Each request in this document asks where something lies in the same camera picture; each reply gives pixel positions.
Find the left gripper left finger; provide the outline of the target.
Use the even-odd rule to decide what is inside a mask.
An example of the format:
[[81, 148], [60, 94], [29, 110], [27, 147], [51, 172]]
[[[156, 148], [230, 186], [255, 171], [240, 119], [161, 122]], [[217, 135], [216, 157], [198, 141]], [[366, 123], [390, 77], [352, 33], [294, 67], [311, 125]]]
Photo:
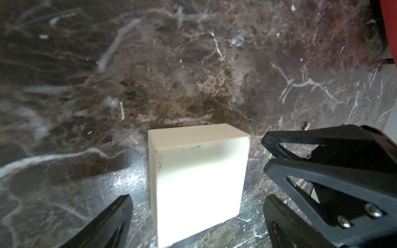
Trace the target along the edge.
[[62, 247], [124, 248], [132, 214], [130, 195], [121, 195]]

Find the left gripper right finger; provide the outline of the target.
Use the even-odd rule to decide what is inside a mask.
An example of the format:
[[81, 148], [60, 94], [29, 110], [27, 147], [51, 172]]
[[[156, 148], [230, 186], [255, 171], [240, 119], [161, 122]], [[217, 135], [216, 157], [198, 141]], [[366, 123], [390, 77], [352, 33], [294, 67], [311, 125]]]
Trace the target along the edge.
[[333, 248], [318, 231], [306, 223], [275, 195], [264, 202], [264, 218], [274, 248]]

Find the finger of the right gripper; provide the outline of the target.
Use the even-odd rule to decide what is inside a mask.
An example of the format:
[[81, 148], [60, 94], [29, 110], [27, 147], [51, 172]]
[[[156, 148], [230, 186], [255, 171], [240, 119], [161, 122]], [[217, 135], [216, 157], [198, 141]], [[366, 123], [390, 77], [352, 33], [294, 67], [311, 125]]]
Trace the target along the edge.
[[339, 167], [396, 167], [397, 145], [370, 126], [342, 125], [308, 131], [269, 131], [261, 144], [277, 159], [304, 162], [284, 143], [316, 145], [310, 163]]
[[271, 159], [264, 173], [330, 242], [363, 246], [397, 236], [397, 176]]

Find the small gold earring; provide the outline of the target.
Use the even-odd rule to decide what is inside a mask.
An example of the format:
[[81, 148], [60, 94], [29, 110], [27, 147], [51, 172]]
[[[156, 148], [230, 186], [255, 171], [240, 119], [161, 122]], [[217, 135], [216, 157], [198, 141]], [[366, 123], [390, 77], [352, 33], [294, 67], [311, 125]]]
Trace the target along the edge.
[[310, 128], [310, 125], [311, 125], [311, 123], [310, 123], [310, 122], [306, 122], [306, 123], [304, 124], [303, 130], [304, 130], [304, 131], [307, 131], [307, 130], [309, 130], [309, 128]]

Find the cream drawer jewelry box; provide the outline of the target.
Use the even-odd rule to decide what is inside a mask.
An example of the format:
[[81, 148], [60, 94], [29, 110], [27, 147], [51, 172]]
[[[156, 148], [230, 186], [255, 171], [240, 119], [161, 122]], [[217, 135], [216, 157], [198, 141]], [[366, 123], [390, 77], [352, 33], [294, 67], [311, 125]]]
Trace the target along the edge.
[[148, 131], [157, 245], [174, 243], [240, 212], [250, 135], [228, 124]]

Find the red polka dot toaster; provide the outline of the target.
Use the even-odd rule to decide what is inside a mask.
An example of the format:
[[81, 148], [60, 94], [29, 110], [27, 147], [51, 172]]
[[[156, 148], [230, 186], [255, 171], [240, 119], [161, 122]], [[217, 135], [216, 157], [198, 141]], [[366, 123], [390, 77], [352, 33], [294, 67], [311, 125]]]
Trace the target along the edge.
[[380, 6], [388, 45], [397, 65], [397, 0], [380, 0]]

